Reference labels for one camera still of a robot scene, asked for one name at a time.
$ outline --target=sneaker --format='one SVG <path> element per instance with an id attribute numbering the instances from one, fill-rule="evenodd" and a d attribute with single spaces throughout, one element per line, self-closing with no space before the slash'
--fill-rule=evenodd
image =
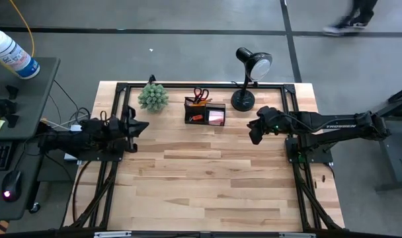
<path id="1" fill-rule="evenodd" d="M 366 28 L 368 22 L 364 22 L 360 17 L 356 17 L 349 22 L 340 21 L 337 24 L 323 28 L 323 34 L 327 36 L 343 36 L 346 33 L 355 33 Z"/>

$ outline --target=wooden tabletop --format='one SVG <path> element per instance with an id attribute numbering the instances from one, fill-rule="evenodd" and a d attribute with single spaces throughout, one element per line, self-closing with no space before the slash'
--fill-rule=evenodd
<path id="1" fill-rule="evenodd" d="M 100 82 L 93 117 L 102 110 L 110 114 L 116 83 Z M 317 112 L 312 85 L 295 86 L 300 110 Z M 256 111 L 262 106 L 283 110 L 280 92 L 250 89 L 256 98 L 254 108 L 238 112 L 230 105 L 234 89 L 210 89 L 213 102 L 226 103 L 225 126 L 219 127 L 185 124 L 183 99 L 193 95 L 192 88 L 167 90 L 169 105 L 152 114 L 138 105 L 141 89 L 132 89 L 130 106 L 136 109 L 136 120 L 150 125 L 135 139 L 139 151 L 125 153 L 119 163 L 108 229 L 301 231 L 294 173 L 284 148 L 286 135 L 264 136 L 259 145 L 253 145 L 246 126 L 257 119 Z M 77 216 L 93 198 L 99 166 L 91 163 L 83 173 Z M 318 201 L 343 226 L 331 171 L 313 164 L 311 172 Z M 309 202 L 306 206 L 313 224 Z M 70 223 L 71 202 L 64 225 Z"/>

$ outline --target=wire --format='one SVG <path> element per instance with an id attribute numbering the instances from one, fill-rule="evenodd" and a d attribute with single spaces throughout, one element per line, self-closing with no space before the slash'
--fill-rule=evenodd
<path id="1" fill-rule="evenodd" d="M 73 115 L 70 117 L 70 119 L 67 121 L 67 122 L 63 122 L 62 124 L 60 124 L 59 126 L 64 126 L 64 125 L 66 125 L 66 124 L 70 124 L 70 122 L 74 122 L 75 121 L 75 119 L 71 119 L 74 115 L 75 115 L 75 113 L 73 113 Z M 88 116 L 87 114 L 84 114 L 84 115 L 82 115 L 82 116 L 78 116 L 78 118 L 82 118 L 82 117 L 84 117 L 84 116 Z"/>
<path id="2" fill-rule="evenodd" d="M 328 167 L 332 171 L 333 178 L 335 178 L 335 172 L 333 171 L 332 166 L 330 166 L 329 163 L 323 163 L 323 164 L 326 165 L 326 167 Z"/>
<path id="3" fill-rule="evenodd" d="M 75 188 L 73 189 L 73 196 L 72 196 L 72 202 L 71 202 L 71 215 L 73 217 L 73 222 L 76 221 L 76 192 L 77 192 L 77 185 L 79 184 L 79 181 L 81 180 L 83 171 L 88 167 L 88 165 L 91 162 L 88 161 L 81 169 L 81 171 L 79 171 L 79 174 L 77 175 L 76 178 L 76 183 L 75 183 Z"/>
<path id="4" fill-rule="evenodd" d="M 71 178 L 71 175 L 69 174 L 69 171 L 67 171 L 66 167 L 64 167 L 64 165 L 62 165 L 61 163 L 59 163 L 58 161 L 56 161 L 55 159 L 51 158 L 50 156 L 48 156 L 47 154 L 45 154 L 45 157 L 47 157 L 49 160 L 53 161 L 54 163 L 56 163 L 57 165 L 59 165 L 61 168 L 63 168 L 63 170 L 66 172 L 67 176 L 69 177 L 69 181 L 73 184 L 74 180 Z"/>
<path id="5" fill-rule="evenodd" d="M 100 112 L 100 120 L 101 120 L 102 122 L 104 122 L 104 125 L 105 125 L 105 126 L 110 125 L 110 122 L 109 122 L 110 118 L 107 118 L 107 112 L 104 111 L 104 110 L 102 110 L 102 111 Z"/>
<path id="6" fill-rule="evenodd" d="M 90 115 L 91 115 L 91 113 L 89 112 L 89 110 L 88 109 L 86 109 L 86 108 L 84 108 L 84 107 L 81 107 L 81 108 L 79 108 L 79 109 L 77 109 L 77 111 L 76 111 L 76 113 L 75 113 L 75 121 L 80 125 L 81 124 L 81 122 L 82 122 L 82 120 L 79 120 L 79 118 L 77 117 L 77 115 L 79 115 L 79 113 L 81 113 L 81 110 L 84 110 L 86 113 L 87 113 L 87 115 L 88 115 L 88 120 L 90 119 Z"/>
<path id="7" fill-rule="evenodd" d="M 21 153 L 19 159 L 17 160 L 17 163 L 16 163 L 16 165 L 15 165 L 15 169 L 13 169 L 13 170 L 16 170 L 16 169 L 17 169 L 18 165 L 20 164 L 20 161 L 21 161 L 22 158 L 23 158 L 23 155 L 25 155 L 25 154 L 26 154 L 26 155 L 29 155 L 29 156 L 38 156 L 38 155 L 39 155 L 39 154 L 33 155 L 33 154 L 27 153 L 26 150 L 27 150 L 28 148 L 27 148 L 26 144 L 28 143 L 29 140 L 34 139 L 34 138 L 37 138 L 38 136 L 41 136 L 41 135 L 42 135 L 42 134 L 38 134 L 38 135 L 36 135 L 36 136 L 32 136 L 31 138 L 28 138 L 27 140 L 25 140 L 25 141 L 23 142 L 22 153 Z"/>
<path id="8" fill-rule="evenodd" d="M 13 169 L 13 170 L 16 170 L 16 169 L 17 169 L 17 166 L 19 165 L 20 160 L 21 160 L 22 157 L 23 157 L 23 154 L 24 154 L 24 151 L 22 151 L 22 153 L 21 153 L 21 155 L 20 155 L 20 157 L 19 157 L 19 160 L 17 161 L 17 163 L 16 163 L 16 165 L 15 165 L 15 169 Z"/>
<path id="9" fill-rule="evenodd" d="M 363 115 L 359 116 L 358 119 L 365 117 L 367 114 L 368 114 L 368 112 L 363 113 Z M 307 124 L 303 123 L 302 121 L 298 120 L 297 118 L 295 118 L 295 117 L 293 117 L 293 116 L 291 116 L 291 115 L 283 114 L 283 116 L 288 117 L 288 118 L 291 118 L 292 120 L 295 120 L 296 122 L 298 122 L 299 124 L 301 124 L 303 127 L 307 128 L 307 129 L 309 130 L 309 131 L 308 131 L 309 133 L 318 132 L 319 130 L 323 129 L 325 126 L 329 125 L 329 124 L 332 123 L 332 122 L 339 122 L 339 121 L 350 120 L 350 119 L 342 119 L 342 118 L 333 119 L 333 120 L 330 120 L 330 121 L 328 121 L 328 122 L 323 123 L 322 125 L 320 125 L 320 126 L 317 127 L 317 128 L 310 128 Z"/>
<path id="10" fill-rule="evenodd" d="M 70 99 L 70 101 L 75 105 L 76 111 L 79 110 L 76 102 L 69 96 L 69 94 L 63 89 L 63 87 L 54 79 L 54 83 L 58 85 L 58 87 L 63 91 L 63 93 Z"/>
<path id="11" fill-rule="evenodd" d="M 233 83 L 234 85 L 236 85 L 236 87 L 237 87 L 238 89 L 241 88 L 241 86 L 240 86 L 238 83 L 236 83 L 235 81 L 232 81 L 231 83 Z"/>
<path id="12" fill-rule="evenodd" d="M 30 28 L 28 26 L 28 23 L 26 22 L 26 20 L 24 19 L 24 17 L 22 16 L 22 13 L 20 13 L 19 9 L 16 7 L 15 3 L 13 2 L 13 0 L 9 0 L 11 5 L 13 6 L 13 8 L 15 8 L 17 14 L 19 14 L 19 16 L 21 17 L 24 25 L 26 26 L 26 28 L 28 29 L 29 32 L 29 36 L 30 36 L 30 41 L 32 42 L 32 54 L 30 56 L 34 57 L 34 53 L 35 53 L 35 42 L 34 42 L 34 37 L 30 31 Z"/>
<path id="13" fill-rule="evenodd" d="M 45 119 L 44 122 L 48 122 L 48 123 L 50 123 L 50 124 L 55 125 L 56 127 L 60 127 L 60 128 L 65 129 L 65 130 L 68 130 L 68 129 L 69 129 L 69 128 L 66 128 L 66 127 L 64 127 L 64 126 L 62 126 L 62 125 L 59 125 L 59 124 L 55 123 L 55 122 L 49 121 L 49 120 L 47 120 L 47 119 Z"/>
<path id="14" fill-rule="evenodd" d="M 51 100 L 53 101 L 53 103 L 54 103 L 54 106 L 56 106 L 56 108 L 57 108 L 57 113 L 58 113 L 58 117 L 59 117 L 59 119 L 60 119 L 60 125 L 61 125 L 61 114 L 60 114 L 60 109 L 58 108 L 58 106 L 57 106 L 57 103 L 55 102 L 55 100 L 53 99 L 53 97 L 51 97 L 51 95 L 48 95 L 50 98 L 51 98 Z"/>

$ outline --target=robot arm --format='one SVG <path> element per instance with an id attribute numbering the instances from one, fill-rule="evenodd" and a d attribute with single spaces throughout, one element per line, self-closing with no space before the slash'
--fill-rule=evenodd
<path id="1" fill-rule="evenodd" d="M 354 138 L 382 140 L 390 135 L 385 121 L 377 114 L 365 112 L 353 115 L 322 116 L 316 112 L 290 112 L 285 114 L 275 108 L 264 106 L 257 112 L 259 119 L 247 125 L 253 144 L 258 145 L 262 135 L 274 133 L 298 135 L 302 147 L 336 143 Z M 322 129 L 339 129 L 313 134 Z"/>
<path id="2" fill-rule="evenodd" d="M 121 158 L 123 150 L 136 152 L 133 138 L 139 137 L 147 128 L 148 122 L 134 119 L 135 110 L 129 107 L 124 120 L 112 116 L 108 120 L 92 118 L 80 122 L 81 131 L 55 131 L 47 126 L 40 137 L 38 146 L 40 153 L 45 154 L 53 149 L 60 149 L 79 160 L 109 160 L 117 155 Z"/>

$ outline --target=desk organizer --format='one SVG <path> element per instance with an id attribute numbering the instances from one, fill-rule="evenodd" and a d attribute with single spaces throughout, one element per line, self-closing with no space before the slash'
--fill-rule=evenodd
<path id="1" fill-rule="evenodd" d="M 194 98 L 185 97 L 185 124 L 224 126 L 226 119 L 226 104 L 207 103 L 204 106 L 191 106 Z M 210 114 L 223 112 L 223 122 L 210 122 Z M 201 115 L 202 119 L 192 120 Z"/>

